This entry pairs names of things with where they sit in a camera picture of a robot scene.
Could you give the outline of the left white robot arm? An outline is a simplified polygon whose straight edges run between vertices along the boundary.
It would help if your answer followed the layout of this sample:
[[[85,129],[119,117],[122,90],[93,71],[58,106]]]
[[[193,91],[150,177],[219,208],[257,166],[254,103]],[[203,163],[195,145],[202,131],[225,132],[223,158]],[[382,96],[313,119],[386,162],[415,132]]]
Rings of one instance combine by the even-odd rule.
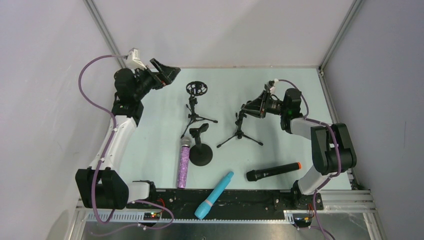
[[[113,76],[114,100],[112,109],[108,110],[89,99],[82,88],[83,74],[94,62],[90,61],[81,70],[78,88],[86,101],[110,116],[110,122],[99,152],[87,168],[77,170],[75,181],[86,208],[122,210],[131,195],[139,199],[149,196],[147,183],[141,183],[131,191],[130,185],[119,176],[124,152],[143,114],[142,99],[151,90],[172,84],[181,69],[162,64],[155,58],[150,60],[154,71],[140,64],[119,69]]]

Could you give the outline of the clip tripod mic stand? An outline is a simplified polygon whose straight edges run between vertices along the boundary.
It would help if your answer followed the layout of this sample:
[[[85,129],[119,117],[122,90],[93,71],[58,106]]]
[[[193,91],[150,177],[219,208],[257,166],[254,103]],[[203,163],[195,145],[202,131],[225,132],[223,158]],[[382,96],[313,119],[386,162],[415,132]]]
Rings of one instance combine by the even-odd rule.
[[[217,148],[220,148],[222,145],[224,145],[225,143],[227,143],[228,141],[230,141],[233,138],[237,138],[237,139],[246,138],[248,140],[251,140],[251,141],[259,144],[260,146],[263,146],[264,144],[261,141],[256,140],[256,139],[253,139],[252,137],[247,136],[242,131],[242,124],[243,124],[244,118],[247,118],[246,111],[243,110],[243,109],[241,109],[238,113],[235,114],[235,116],[236,116],[236,121],[234,123],[237,126],[236,131],[234,132],[234,134],[231,137],[229,137],[228,139],[226,139],[222,143],[219,143],[216,147]]]

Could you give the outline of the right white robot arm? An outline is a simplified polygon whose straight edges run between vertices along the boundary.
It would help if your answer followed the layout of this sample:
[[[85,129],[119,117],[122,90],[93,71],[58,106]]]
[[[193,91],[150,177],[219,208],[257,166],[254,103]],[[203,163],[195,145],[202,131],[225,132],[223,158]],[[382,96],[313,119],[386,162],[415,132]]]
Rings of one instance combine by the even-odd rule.
[[[329,125],[307,118],[301,113],[302,102],[302,92],[296,88],[287,89],[282,100],[264,90],[258,98],[241,107],[243,114],[257,118],[264,118],[266,114],[278,115],[283,131],[310,140],[312,167],[294,182],[290,190],[293,204],[301,208],[315,204],[318,192],[332,178],[357,164],[346,124]]]

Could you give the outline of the light blue microphone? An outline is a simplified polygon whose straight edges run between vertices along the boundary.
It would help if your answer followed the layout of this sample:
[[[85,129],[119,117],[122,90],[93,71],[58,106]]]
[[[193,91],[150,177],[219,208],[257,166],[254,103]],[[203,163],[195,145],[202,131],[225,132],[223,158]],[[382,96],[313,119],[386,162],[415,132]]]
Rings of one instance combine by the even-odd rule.
[[[194,215],[199,219],[203,220],[206,215],[210,212],[212,206],[216,202],[216,200],[221,196],[226,187],[231,182],[232,177],[234,176],[234,172],[230,171],[227,173],[214,187],[212,192],[208,195],[208,197],[200,203],[197,209],[194,212]]]

